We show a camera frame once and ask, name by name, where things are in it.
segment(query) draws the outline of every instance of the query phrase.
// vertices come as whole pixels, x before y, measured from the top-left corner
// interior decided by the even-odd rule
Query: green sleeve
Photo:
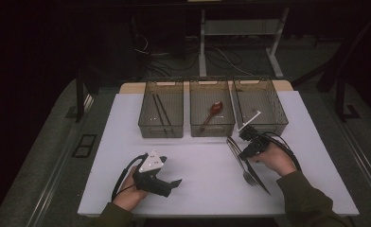
[[[332,199],[312,187],[301,171],[280,178],[277,184],[283,191],[286,216],[292,226],[350,226],[332,211]]]
[[[90,227],[126,227],[133,214],[109,202],[102,214],[91,221]]]

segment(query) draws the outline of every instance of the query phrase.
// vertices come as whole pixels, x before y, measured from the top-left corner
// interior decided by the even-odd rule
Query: gray floor
[[[263,50],[266,44],[262,42],[237,48],[221,46],[220,49],[234,61],[239,59],[234,54],[237,53],[242,58],[237,67],[243,71],[273,77]],[[326,43],[314,47],[312,44],[311,38],[281,41],[276,56],[285,79],[297,79],[324,63],[339,45]],[[208,50],[208,54],[216,58],[221,56],[214,49]],[[194,53],[186,60],[159,61],[171,67],[167,71],[172,76],[188,77],[198,75],[198,64],[193,65],[195,57],[197,54]],[[213,63],[207,61],[208,75],[243,75],[236,69],[219,68],[218,65],[230,68],[225,61],[211,60]],[[174,70],[190,65],[192,67],[187,70]],[[354,88],[347,87],[345,102],[353,105],[361,118],[341,123],[332,110],[334,92],[317,93],[314,87],[318,79],[310,79],[294,89],[300,92],[332,161],[360,211],[360,215],[352,217],[352,220],[357,227],[371,226],[371,185],[357,164],[353,148],[345,136],[345,129],[348,129],[371,164],[371,110]],[[67,85],[0,209],[0,226],[26,226],[28,223],[44,227],[84,226],[89,222],[89,218],[77,215],[77,209],[115,93],[116,90],[102,89],[97,96],[93,96],[94,104],[85,119],[75,123],[75,119],[66,118],[69,109],[76,105],[75,84]],[[71,152],[83,134],[97,135],[91,156],[72,158]],[[290,226],[285,217],[276,217],[276,221],[279,226]]]

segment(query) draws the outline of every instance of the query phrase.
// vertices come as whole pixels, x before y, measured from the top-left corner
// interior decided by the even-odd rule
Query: black cable
[[[249,38],[249,36],[247,35],[247,36],[245,36],[245,38],[244,38],[244,40],[245,41],[248,41],[250,38]],[[217,47],[217,48],[227,48],[227,47],[243,47],[243,46],[246,46],[246,47],[248,47],[248,46],[251,46],[251,45],[255,45],[255,44],[262,44],[263,42],[262,42],[262,39],[260,39],[260,40],[252,40],[252,41],[250,41],[249,43],[246,43],[246,44],[230,44],[230,42],[228,42],[228,44],[225,44],[224,43],[224,41],[220,41],[221,43],[220,44],[215,44],[215,43],[211,43],[211,42],[208,42],[207,40],[206,40],[206,44],[205,44],[205,47],[206,48],[209,48],[209,47]]]
[[[149,77],[152,77],[152,78],[153,78],[153,77],[154,77],[153,73],[159,74],[160,77],[164,77],[163,74],[161,74],[161,73],[159,73],[159,72],[156,72],[156,70],[154,70],[154,69],[152,69],[152,68],[149,68],[147,65],[145,66],[145,68],[148,70],[148,71],[147,71],[147,74],[148,74],[148,72],[150,72],[150,76],[149,76]]]
[[[186,51],[185,51],[185,55],[190,55],[190,54],[193,54],[193,53],[198,53],[200,51],[200,48],[199,47],[200,47],[199,45],[188,47],[186,49]],[[151,56],[152,59],[157,59],[157,60],[173,60],[173,59],[178,59],[178,57],[174,56],[170,52],[168,52],[168,53],[153,54],[153,51],[150,51],[150,53],[151,53],[150,56]]]
[[[280,147],[287,155],[289,155],[289,157],[291,158],[291,160],[294,162],[294,165],[295,165],[295,168],[299,171],[302,171],[301,169],[301,166],[300,166],[300,163],[298,163],[298,160],[297,158],[295,157],[294,153],[292,152],[292,150],[290,149],[289,145],[287,145],[286,141],[280,137],[279,135],[277,135],[276,133],[274,132],[255,132],[255,131],[248,131],[248,133],[251,133],[252,135],[256,135],[256,136],[259,136],[261,138],[265,138],[265,139],[268,139],[269,141],[271,141],[272,143],[276,144],[278,147]],[[283,142],[285,142],[287,148],[282,144],[280,143],[279,141],[273,139],[271,136],[267,135],[266,133],[272,133],[272,134],[275,134],[277,137],[279,137]]]
[[[234,69],[234,67],[223,67],[223,66],[221,66],[221,65],[218,65],[218,64],[214,63],[214,62],[211,60],[211,58],[214,58],[214,59],[215,59],[215,57],[213,57],[212,55],[210,55],[210,54],[208,54],[208,53],[205,53],[205,57],[209,60],[209,62],[211,62],[213,65],[215,65],[215,66],[218,67],[218,68],[221,68],[221,69]]]
[[[139,160],[139,159],[143,159],[144,156],[145,156],[145,154],[144,154],[144,155],[139,155],[138,157],[134,158],[134,159],[129,163],[129,165],[128,165],[125,169],[123,169],[123,172],[121,172],[120,177],[118,178],[117,182],[115,183],[115,189],[114,189],[113,192],[112,192],[112,201],[115,199],[115,197],[117,196],[118,193],[120,193],[121,191],[124,190],[124,189],[123,189],[123,190],[121,190],[120,192],[117,192],[118,188],[120,188],[121,184],[123,183],[123,180],[124,180],[124,178],[126,177],[127,172],[129,171],[130,167],[131,167],[131,166],[132,166],[132,165],[133,165],[137,160]]]
[[[226,55],[226,58],[230,61],[229,62],[226,58],[224,58],[224,56],[223,56],[224,52],[217,47],[207,47],[206,49],[213,49],[215,51],[215,53],[218,54],[221,57],[220,59],[217,58],[217,57],[214,57],[218,61],[223,61],[223,62],[226,62],[226,63],[232,63],[234,65],[238,65],[238,64],[242,63],[242,57],[234,51],[226,50],[228,53],[230,53],[231,55],[235,56],[238,59],[237,62],[234,62],[233,60],[230,59],[230,57],[228,57]]]
[[[244,74],[247,74],[247,75],[250,75],[250,76],[252,76],[252,74],[250,74],[250,73],[248,73],[248,72],[246,72],[246,71],[244,71],[244,70],[242,70],[242,69],[240,69],[240,68],[238,68],[238,67],[236,67],[235,66],[235,64],[233,63],[233,61],[231,61],[229,58],[227,58],[227,56],[221,51],[221,50],[219,50],[218,48],[215,48],[226,60],[227,60],[227,63],[230,63],[230,65],[232,65],[233,67],[231,68],[231,69],[236,69],[236,70],[239,70],[241,73],[244,73]],[[239,56],[239,55],[237,55],[237,54],[235,54],[239,59],[240,59],[240,61],[239,61],[239,63],[242,63],[242,58]]]
[[[133,183],[132,185],[130,185],[130,186],[126,187],[126,188],[121,189],[120,191],[117,192],[116,196],[117,196],[118,194],[122,193],[123,191],[129,189],[130,187],[134,186],[134,185],[135,185],[135,183]]]
[[[163,66],[158,66],[158,65],[155,65],[156,62],[157,62],[157,63],[161,63],[161,62],[156,61],[156,60],[150,60],[150,65],[151,65],[152,67],[158,67],[158,68],[161,68],[161,69],[167,69],[167,70],[169,70],[169,72],[171,73],[172,68],[171,68],[170,66],[168,66],[168,65],[165,64],[165,63],[161,63]]]
[[[163,73],[159,72],[158,70],[156,70],[155,68],[151,67],[151,65],[146,65],[145,66],[146,69],[149,69],[150,70],[150,74],[153,76],[153,73],[157,74],[157,75],[160,75],[160,77],[162,78],[165,78],[166,75],[164,75]]]
[[[165,67],[167,67],[168,69],[173,70],[173,71],[185,71],[187,69],[192,68],[195,65],[195,63],[197,62],[197,59],[198,59],[198,55],[195,56],[195,58],[192,61],[191,65],[187,66],[186,68],[173,68],[173,67],[169,66],[168,64],[163,63],[163,62],[160,62],[160,61],[157,61],[157,60],[152,60],[152,62],[156,62],[156,63],[162,64]]]
[[[164,74],[165,76],[164,77],[171,77],[171,70],[170,70],[170,72],[167,72],[165,69],[163,69],[163,67],[158,67],[158,66],[155,66],[155,65],[153,65],[153,64],[150,64],[150,67],[151,68],[153,68],[156,72],[157,71],[160,71],[160,72],[162,72],[162,74]]]

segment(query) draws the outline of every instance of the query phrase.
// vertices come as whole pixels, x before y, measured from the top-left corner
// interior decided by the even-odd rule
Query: wire mesh basket
[[[231,94],[239,129],[257,112],[261,114],[249,124],[257,131],[271,131],[280,135],[289,124],[270,79],[235,76]]]
[[[236,124],[226,77],[192,77],[189,82],[190,124],[193,137],[230,136]],[[211,117],[214,103],[221,110]]]
[[[182,138],[183,125],[183,78],[149,79],[138,120],[142,137]]]

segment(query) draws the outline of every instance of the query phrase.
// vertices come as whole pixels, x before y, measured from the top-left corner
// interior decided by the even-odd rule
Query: white tabletop
[[[311,184],[334,201],[340,215],[359,212],[312,123],[298,92],[278,92],[289,125],[282,137],[287,141]],[[153,149],[167,156],[157,178],[165,182],[183,179],[168,198],[149,194],[132,211],[148,217],[273,217],[284,214],[283,195],[275,180],[279,177],[263,164],[253,164],[272,195],[242,178],[241,168],[225,137],[194,138],[190,135],[189,94],[185,94],[184,137],[144,139],[138,128],[142,94],[116,95],[105,131],[85,187],[78,213],[98,216],[110,201],[123,168],[136,156]],[[233,139],[241,149],[236,127]]]

